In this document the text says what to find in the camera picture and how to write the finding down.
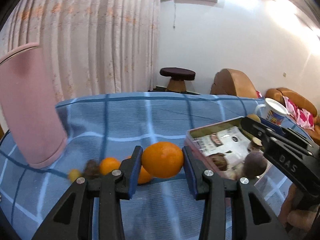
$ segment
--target leather armchair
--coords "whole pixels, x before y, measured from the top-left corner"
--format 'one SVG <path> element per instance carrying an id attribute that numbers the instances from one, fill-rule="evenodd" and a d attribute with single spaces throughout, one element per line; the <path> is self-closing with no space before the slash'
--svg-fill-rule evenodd
<path id="1" fill-rule="evenodd" d="M 230 68 L 224 68 L 215 75 L 210 94 L 258 98 L 256 89 L 248 76 Z"/>
<path id="2" fill-rule="evenodd" d="M 288 88 L 272 88 L 266 93 L 266 98 L 272 98 L 285 106 L 283 96 L 288 97 L 298 108 L 304 108 L 314 116 L 313 121 L 315 123 L 315 130 L 304 130 L 316 144 L 320 145 L 320 118 L 316 107 L 303 96 Z"/>

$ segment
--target pink cylinder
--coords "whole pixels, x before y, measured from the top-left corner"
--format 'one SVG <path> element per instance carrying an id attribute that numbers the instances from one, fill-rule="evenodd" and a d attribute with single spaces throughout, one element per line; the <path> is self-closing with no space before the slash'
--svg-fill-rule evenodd
<path id="1" fill-rule="evenodd" d="M 13 139 L 31 167 L 43 168 L 58 159 L 67 135 L 55 110 L 39 44 L 20 46 L 0 59 L 0 103 Z"/>

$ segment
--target blue tablecloth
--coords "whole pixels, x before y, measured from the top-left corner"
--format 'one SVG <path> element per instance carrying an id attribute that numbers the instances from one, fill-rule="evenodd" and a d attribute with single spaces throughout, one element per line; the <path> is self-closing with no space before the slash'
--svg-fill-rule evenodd
<path id="1" fill-rule="evenodd" d="M 0 145 L 0 207 L 21 239 L 29 240 L 70 186 L 70 169 L 82 171 L 87 160 L 100 161 L 107 156 L 122 161 L 136 145 L 146 148 L 158 141 L 170 141 L 183 147 L 187 130 L 246 116 L 262 102 L 169 92 L 108 94 L 60 102 L 57 111 L 68 134 L 68 145 L 51 166 L 30 168 L 10 133 Z M 289 119 L 282 125 L 308 136 Z M 93 239 L 98 239 L 97 207 L 95 201 Z M 138 186 L 132 200 L 121 201 L 125 236 L 198 239 L 203 207 L 203 201 L 192 199 L 183 170 L 168 181 L 153 179 Z"/>

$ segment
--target baseboard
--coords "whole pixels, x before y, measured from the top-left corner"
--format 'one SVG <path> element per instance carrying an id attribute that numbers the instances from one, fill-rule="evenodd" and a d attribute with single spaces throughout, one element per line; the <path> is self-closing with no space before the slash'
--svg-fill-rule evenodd
<path id="1" fill-rule="evenodd" d="M 153 91 L 156 91 L 156 92 L 165 92 L 165 89 L 166 89 L 166 87 L 156 86 L 156 88 L 155 88 Z M 190 92 L 190 91 L 187 91 L 186 94 L 188 94 L 188 95 L 200 95 L 200 94 L 198 94 L 198 93 Z"/>

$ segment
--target metal bolt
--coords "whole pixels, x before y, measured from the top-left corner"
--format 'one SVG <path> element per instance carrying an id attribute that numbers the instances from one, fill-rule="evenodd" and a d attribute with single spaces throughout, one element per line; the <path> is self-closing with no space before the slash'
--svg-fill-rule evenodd
<path id="1" fill-rule="evenodd" d="M 121 170 L 113 170 L 112 175 L 113 176 L 119 176 L 121 174 Z"/>
<path id="2" fill-rule="evenodd" d="M 248 184 L 248 183 L 249 183 L 249 180 L 248 180 L 247 178 L 242 177 L 242 178 L 240 179 L 240 182 L 241 182 L 242 184 Z"/>
<path id="3" fill-rule="evenodd" d="M 82 184 L 82 183 L 85 182 L 85 178 L 84 177 L 79 177 L 76 181 L 77 181 L 78 184 Z"/>
<path id="4" fill-rule="evenodd" d="M 212 170 L 205 170 L 204 174 L 208 177 L 211 177 L 213 175 L 213 171 Z"/>

